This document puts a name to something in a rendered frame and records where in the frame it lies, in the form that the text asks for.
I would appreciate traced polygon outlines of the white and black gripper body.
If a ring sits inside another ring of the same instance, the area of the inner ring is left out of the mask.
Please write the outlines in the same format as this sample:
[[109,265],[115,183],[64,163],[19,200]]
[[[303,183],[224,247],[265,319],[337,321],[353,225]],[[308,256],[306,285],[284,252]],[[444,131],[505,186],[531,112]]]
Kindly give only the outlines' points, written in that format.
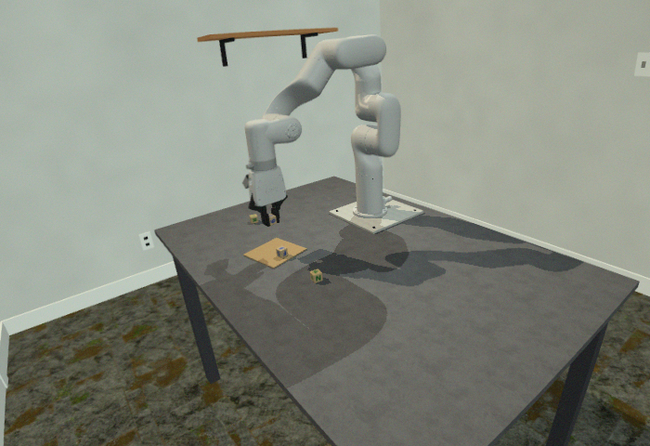
[[267,171],[249,171],[249,194],[257,206],[266,206],[286,198],[280,167]]

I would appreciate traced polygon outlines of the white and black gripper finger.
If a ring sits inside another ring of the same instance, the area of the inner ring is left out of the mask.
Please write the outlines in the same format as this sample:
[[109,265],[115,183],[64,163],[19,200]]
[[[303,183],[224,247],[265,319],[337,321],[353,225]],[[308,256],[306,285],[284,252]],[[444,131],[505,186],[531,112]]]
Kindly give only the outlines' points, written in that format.
[[279,202],[276,202],[276,203],[273,203],[273,204],[272,204],[271,214],[274,215],[274,216],[276,216],[277,223],[280,223],[280,211],[279,211],[279,210],[280,210],[280,206],[282,205],[282,203],[283,203],[287,198],[288,198],[288,196],[287,196],[287,194],[286,194],[286,198],[285,198],[285,199],[283,199],[283,200],[281,200],[281,201],[279,201]]
[[270,227],[269,214],[267,214],[267,206],[255,206],[253,194],[249,203],[249,209],[261,213],[262,223]]

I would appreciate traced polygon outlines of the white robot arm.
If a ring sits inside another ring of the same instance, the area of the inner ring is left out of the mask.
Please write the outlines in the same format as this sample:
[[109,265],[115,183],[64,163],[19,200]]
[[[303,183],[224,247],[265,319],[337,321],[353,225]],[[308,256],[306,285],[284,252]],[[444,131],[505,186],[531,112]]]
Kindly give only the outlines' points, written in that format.
[[300,122],[288,115],[317,98],[335,70],[351,69],[355,77],[356,115],[361,120],[377,123],[377,126],[359,125],[351,135],[357,191],[353,214],[363,218],[384,216],[385,204],[392,197],[383,197],[381,157],[391,157],[397,152],[401,117],[398,99],[380,93],[381,75],[375,64],[385,54],[386,44],[375,34],[319,42],[296,78],[270,102],[262,119],[246,123],[249,154],[246,168],[253,171],[276,168],[275,144],[294,142],[302,133]]

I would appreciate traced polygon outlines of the tan flat mat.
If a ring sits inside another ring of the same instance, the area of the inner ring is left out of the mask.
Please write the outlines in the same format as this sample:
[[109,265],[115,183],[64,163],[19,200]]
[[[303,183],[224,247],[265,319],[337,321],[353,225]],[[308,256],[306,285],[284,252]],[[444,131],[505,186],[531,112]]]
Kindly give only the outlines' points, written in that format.
[[[276,248],[281,246],[286,247],[288,250],[288,255],[284,258],[280,258],[276,253]],[[244,256],[274,269],[305,250],[307,249],[302,246],[275,238],[244,254]]]

